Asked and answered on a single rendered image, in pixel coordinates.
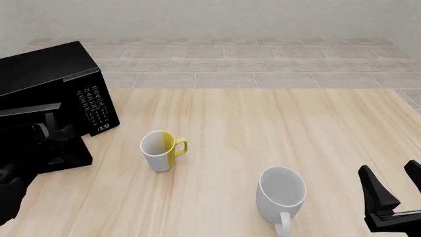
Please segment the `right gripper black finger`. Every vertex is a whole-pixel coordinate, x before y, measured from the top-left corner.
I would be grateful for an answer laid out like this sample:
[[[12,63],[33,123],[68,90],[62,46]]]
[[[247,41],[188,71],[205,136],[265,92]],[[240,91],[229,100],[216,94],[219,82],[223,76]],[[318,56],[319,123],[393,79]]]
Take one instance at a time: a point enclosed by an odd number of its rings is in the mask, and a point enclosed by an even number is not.
[[[404,166],[404,170],[421,193],[421,164],[412,159]]]
[[[392,215],[394,208],[401,203],[394,197],[376,178],[376,175],[367,166],[363,165],[358,170],[364,195],[364,214]]]

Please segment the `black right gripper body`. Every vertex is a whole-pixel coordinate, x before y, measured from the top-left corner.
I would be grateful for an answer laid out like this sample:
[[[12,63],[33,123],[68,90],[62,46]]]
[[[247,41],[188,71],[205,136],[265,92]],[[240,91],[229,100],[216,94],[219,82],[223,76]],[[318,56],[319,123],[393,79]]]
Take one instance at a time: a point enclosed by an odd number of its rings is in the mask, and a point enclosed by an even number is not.
[[[364,211],[365,222],[371,232],[421,233],[421,210],[394,213],[386,211]]]

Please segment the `black microwave door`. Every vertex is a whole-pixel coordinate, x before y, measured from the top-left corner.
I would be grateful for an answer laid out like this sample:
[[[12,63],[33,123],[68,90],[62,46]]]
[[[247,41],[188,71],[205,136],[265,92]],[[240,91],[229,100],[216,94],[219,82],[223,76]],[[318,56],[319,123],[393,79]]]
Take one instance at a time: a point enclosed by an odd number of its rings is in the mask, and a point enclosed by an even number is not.
[[[83,139],[61,115],[61,103],[0,110],[0,167],[48,173],[91,165]]]

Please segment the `black microwave oven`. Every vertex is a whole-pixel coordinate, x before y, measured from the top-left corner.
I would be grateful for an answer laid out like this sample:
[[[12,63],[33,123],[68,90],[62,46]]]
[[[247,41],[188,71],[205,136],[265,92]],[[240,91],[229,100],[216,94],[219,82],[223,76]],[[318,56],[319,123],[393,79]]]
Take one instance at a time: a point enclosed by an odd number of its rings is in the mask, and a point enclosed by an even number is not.
[[[0,59],[0,111],[60,104],[60,126],[96,136],[119,126],[100,68],[79,41]]]

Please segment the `white and yellow mug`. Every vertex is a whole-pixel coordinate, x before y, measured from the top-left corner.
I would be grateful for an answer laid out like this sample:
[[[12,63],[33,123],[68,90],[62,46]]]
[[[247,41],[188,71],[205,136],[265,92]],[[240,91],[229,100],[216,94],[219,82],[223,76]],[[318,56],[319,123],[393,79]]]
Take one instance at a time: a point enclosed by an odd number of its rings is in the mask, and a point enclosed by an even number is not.
[[[176,139],[170,132],[156,130],[142,138],[139,148],[154,171],[164,172],[174,166],[176,157],[187,152],[188,145],[185,138]]]

